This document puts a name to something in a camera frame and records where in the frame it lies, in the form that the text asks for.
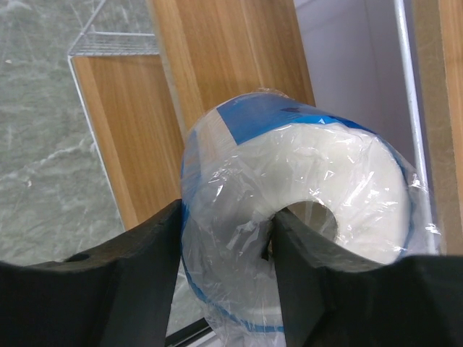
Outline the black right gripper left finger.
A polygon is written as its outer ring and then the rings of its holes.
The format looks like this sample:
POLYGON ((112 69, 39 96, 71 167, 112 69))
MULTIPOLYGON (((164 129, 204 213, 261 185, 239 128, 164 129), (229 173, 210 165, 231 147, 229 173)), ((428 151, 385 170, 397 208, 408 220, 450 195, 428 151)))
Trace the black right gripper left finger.
POLYGON ((182 207, 174 200, 110 245, 120 253, 87 337, 64 346, 163 346, 180 261, 182 207))

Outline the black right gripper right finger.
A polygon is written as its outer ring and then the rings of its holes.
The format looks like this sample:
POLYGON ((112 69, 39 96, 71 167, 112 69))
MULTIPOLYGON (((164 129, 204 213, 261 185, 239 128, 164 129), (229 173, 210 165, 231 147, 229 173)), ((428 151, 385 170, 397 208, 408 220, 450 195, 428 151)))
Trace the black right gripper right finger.
POLYGON ((380 264, 328 240, 288 209, 275 214, 271 243, 286 345, 369 346, 365 318, 340 280, 380 264))

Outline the blue roll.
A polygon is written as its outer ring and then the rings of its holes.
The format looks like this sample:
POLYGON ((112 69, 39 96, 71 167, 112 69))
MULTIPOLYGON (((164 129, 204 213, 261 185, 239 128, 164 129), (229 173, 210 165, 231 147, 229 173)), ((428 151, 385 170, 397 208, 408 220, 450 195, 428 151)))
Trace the blue roll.
POLYGON ((389 264, 438 254, 415 168, 380 135, 280 93, 246 93, 191 129, 181 169, 185 275, 225 346, 282 346, 273 216, 300 205, 336 245, 389 264))

